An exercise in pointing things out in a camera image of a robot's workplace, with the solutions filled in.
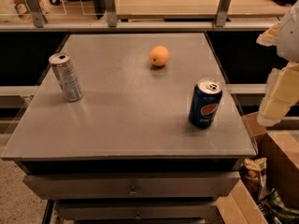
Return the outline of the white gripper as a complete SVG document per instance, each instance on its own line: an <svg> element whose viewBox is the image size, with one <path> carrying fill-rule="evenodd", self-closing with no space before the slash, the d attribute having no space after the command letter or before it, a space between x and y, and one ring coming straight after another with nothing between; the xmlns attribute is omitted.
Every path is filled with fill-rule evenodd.
<svg viewBox="0 0 299 224"><path fill-rule="evenodd" d="M256 43L277 45L278 56L291 61L282 69L273 68L267 79L257 121L270 127L280 123L299 101L299 0L280 22L260 34Z"/></svg>

